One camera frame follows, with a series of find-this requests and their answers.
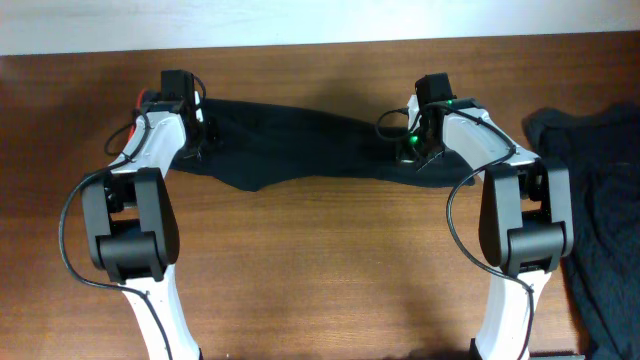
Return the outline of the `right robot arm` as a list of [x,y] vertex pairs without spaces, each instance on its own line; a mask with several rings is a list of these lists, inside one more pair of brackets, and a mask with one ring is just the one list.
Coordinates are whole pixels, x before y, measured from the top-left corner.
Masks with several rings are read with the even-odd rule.
[[472,338],[473,359],[528,359],[541,293],[573,248],[567,167],[540,158],[514,142],[472,99],[407,103],[408,143],[434,138],[479,177],[482,198],[478,240],[483,257],[471,261],[491,281],[480,330]]

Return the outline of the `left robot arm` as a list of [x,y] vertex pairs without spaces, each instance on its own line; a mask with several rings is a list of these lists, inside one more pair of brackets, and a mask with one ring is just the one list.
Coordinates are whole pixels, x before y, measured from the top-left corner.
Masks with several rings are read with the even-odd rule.
[[151,359],[202,356],[177,291],[180,235],[164,178],[203,128],[198,103],[141,105],[121,153],[81,191],[90,257],[129,302]]

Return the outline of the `dark clothes pile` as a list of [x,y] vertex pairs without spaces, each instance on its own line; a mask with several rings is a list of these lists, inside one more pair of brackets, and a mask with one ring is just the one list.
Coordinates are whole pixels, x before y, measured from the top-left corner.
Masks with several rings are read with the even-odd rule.
[[532,149],[570,177],[574,246],[567,284],[590,359],[639,356],[639,107],[592,115],[543,108],[524,121]]

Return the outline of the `black leggings red waistband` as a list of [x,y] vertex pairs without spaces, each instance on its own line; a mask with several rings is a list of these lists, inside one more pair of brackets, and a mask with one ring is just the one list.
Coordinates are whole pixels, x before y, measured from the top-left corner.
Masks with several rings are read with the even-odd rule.
[[313,176],[440,188],[471,171],[452,152],[403,163],[399,145],[380,139],[373,124],[331,113],[219,99],[205,100],[203,113],[208,135],[199,154],[171,169],[243,191]]

